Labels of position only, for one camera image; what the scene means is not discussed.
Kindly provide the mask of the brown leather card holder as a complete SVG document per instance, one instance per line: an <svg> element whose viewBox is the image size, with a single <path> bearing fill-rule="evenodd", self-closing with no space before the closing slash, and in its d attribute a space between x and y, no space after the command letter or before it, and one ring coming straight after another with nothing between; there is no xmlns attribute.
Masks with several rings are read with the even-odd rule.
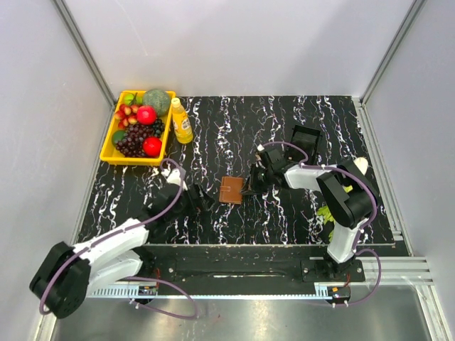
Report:
<svg viewBox="0 0 455 341"><path fill-rule="evenodd" d="M241 204L241 189L243 185L243 178L223 176L220 185L219 202L234 205Z"/></svg>

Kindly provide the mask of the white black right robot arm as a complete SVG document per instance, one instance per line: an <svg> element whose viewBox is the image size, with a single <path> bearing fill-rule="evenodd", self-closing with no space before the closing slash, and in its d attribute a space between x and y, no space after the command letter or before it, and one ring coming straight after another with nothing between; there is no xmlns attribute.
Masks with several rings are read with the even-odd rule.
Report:
<svg viewBox="0 0 455 341"><path fill-rule="evenodd" d="M259 149L256 158L240 191L242 195L262 194L273 185L322 194L334 218L323 272L328 279L340 281L355 259L361 231L378 210L378 194L365 177L368 160L359 157L334 166L311 166L303 161L290 161L275 148Z"/></svg>

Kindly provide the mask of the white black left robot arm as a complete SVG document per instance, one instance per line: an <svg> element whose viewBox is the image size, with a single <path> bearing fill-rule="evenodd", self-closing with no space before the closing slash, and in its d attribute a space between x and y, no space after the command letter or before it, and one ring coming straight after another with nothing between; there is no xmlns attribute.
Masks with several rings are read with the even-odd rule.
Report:
<svg viewBox="0 0 455 341"><path fill-rule="evenodd" d="M165 185L136 216L87 242L52 246L29 284L41 315L66 318L86 297L121 280L142 283L130 300L151 299L161 280L145 244L161 238L174 220L207 212L214 203L199 184L186 184L184 170L163 175Z"/></svg>

